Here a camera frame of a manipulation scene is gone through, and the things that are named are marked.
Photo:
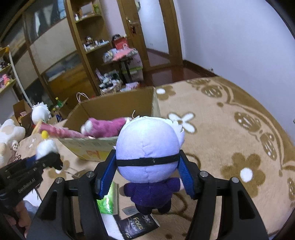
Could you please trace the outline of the left hand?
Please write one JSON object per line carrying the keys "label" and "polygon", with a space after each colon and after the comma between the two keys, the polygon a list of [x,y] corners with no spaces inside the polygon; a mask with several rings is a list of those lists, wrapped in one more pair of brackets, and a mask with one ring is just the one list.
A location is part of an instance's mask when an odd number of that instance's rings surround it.
{"label": "left hand", "polygon": [[25,237],[27,237],[27,233],[29,231],[30,225],[32,223],[29,212],[27,211],[27,208],[25,207],[25,202],[22,200],[20,201],[16,207],[15,207],[15,212],[19,217],[18,220],[18,225],[20,227],[25,228]]}

